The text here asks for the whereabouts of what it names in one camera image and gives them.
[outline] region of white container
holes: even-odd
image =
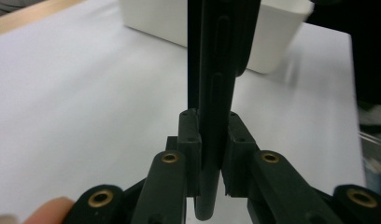
[[[119,1],[125,25],[187,46],[187,0]],[[309,0],[262,0],[247,68],[273,72],[313,6]]]

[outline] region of brass insert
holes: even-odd
[[[365,192],[361,189],[348,189],[347,197],[353,201],[353,203],[357,203],[364,207],[375,208],[377,207],[377,201],[374,197],[372,197],[369,193]]]
[[[114,198],[114,194],[109,189],[102,189],[95,192],[89,198],[89,206],[90,207],[102,207],[109,204]]]
[[[175,153],[165,153],[162,156],[162,161],[166,163],[173,163],[179,160],[179,156]]]
[[[271,163],[276,163],[280,161],[280,158],[278,156],[270,152],[263,153],[262,158],[264,161],[271,162]]]

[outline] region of fingertip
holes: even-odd
[[[41,205],[23,224],[62,224],[74,201],[59,197]]]

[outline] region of white table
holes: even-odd
[[[233,111],[262,149],[310,185],[364,185],[349,36],[303,25],[280,68],[237,79]],[[123,27],[115,0],[88,0],[0,35],[0,214],[76,200],[148,172],[186,109],[186,49]],[[250,223],[223,196],[205,223]],[[194,218],[192,201],[188,223]]]

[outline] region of finger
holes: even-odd
[[[73,205],[65,197],[53,199],[36,209],[23,224],[62,224]]]
[[[0,224],[18,224],[18,222],[12,215],[1,215]]]

